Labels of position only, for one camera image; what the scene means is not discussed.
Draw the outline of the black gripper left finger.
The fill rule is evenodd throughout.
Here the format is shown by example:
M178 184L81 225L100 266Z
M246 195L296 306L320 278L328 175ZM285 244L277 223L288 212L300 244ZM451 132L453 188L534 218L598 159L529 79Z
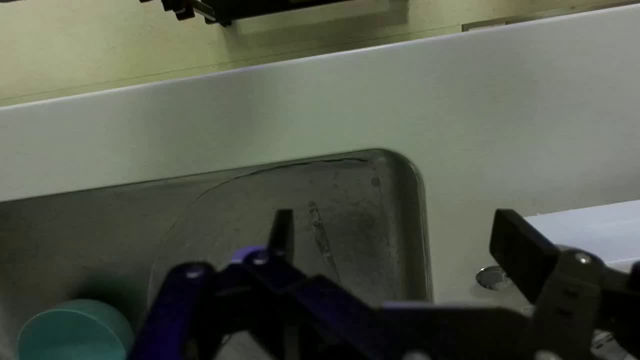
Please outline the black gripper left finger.
M294 212L277 209L267 237L267 252L290 260L294 256Z

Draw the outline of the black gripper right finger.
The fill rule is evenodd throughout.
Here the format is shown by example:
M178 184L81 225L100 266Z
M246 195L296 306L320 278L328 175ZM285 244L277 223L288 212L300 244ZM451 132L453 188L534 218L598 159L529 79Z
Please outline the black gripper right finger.
M535 304L560 249L514 209L496 209L490 254L521 296Z

